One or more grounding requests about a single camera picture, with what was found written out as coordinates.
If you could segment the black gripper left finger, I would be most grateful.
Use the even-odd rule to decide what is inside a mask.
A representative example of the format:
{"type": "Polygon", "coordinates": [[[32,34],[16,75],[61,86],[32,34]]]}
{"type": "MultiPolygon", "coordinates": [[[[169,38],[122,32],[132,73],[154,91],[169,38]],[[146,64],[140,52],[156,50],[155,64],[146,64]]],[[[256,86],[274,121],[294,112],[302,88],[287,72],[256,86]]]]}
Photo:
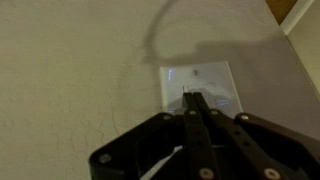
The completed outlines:
{"type": "Polygon", "coordinates": [[[183,95],[180,115],[158,113],[89,157],[91,180],[220,180],[217,155],[205,121],[210,109],[199,92],[183,95]]]}

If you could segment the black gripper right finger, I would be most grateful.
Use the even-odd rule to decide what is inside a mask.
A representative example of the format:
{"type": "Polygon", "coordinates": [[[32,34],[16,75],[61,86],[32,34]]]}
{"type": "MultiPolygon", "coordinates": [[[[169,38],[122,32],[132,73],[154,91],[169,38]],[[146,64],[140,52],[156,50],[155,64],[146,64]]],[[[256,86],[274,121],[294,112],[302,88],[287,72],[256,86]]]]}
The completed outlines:
{"type": "Polygon", "coordinates": [[[194,95],[209,137],[224,145],[239,180],[320,180],[320,142],[250,113],[233,118],[194,95]]]}

